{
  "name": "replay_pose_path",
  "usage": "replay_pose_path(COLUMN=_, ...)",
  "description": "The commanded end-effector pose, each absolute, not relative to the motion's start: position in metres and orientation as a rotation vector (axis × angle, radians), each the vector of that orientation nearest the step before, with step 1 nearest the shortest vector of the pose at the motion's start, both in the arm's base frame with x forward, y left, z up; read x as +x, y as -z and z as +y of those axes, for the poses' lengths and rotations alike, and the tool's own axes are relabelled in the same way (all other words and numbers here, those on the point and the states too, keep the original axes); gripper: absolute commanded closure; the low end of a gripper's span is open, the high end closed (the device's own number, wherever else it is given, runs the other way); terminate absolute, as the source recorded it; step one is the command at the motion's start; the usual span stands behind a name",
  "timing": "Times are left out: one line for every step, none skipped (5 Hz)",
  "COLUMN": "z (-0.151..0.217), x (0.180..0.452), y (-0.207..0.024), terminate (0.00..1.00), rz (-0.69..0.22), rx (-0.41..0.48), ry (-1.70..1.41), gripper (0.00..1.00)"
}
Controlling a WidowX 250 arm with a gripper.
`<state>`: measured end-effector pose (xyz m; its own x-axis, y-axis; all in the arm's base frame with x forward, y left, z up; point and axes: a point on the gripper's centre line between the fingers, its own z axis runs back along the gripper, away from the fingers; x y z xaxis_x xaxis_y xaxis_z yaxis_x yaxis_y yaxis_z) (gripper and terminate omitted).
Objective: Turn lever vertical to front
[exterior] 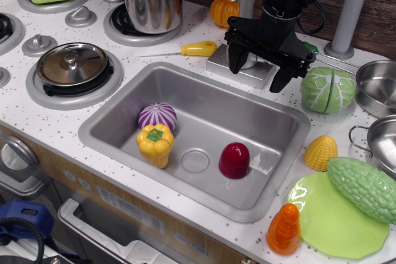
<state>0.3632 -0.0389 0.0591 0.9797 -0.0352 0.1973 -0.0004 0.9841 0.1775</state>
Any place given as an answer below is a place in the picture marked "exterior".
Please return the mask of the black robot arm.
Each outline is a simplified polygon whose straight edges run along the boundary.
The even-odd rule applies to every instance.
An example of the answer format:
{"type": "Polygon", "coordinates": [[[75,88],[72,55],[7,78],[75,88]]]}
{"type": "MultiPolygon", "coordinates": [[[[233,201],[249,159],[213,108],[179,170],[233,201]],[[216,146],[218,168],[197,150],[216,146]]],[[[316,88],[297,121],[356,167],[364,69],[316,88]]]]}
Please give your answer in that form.
{"type": "Polygon", "coordinates": [[[237,74],[249,54],[255,54],[279,67],[272,93],[282,91],[293,78],[305,77],[316,57],[298,39],[295,27],[309,5],[316,6],[317,0],[262,0],[260,19],[230,17],[225,33],[230,71],[237,74]]]}

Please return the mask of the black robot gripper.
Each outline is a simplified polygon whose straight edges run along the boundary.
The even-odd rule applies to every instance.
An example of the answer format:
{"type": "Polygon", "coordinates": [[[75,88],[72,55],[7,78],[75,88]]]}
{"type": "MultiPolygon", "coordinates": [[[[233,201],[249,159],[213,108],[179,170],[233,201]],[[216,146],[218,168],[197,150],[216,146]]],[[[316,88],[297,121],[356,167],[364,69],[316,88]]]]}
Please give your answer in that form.
{"type": "Polygon", "coordinates": [[[277,65],[271,93],[280,93],[293,78],[305,77],[316,60],[295,32],[296,19],[279,19],[263,12],[260,19],[229,17],[225,33],[229,68],[237,74],[250,53],[277,65]]]}

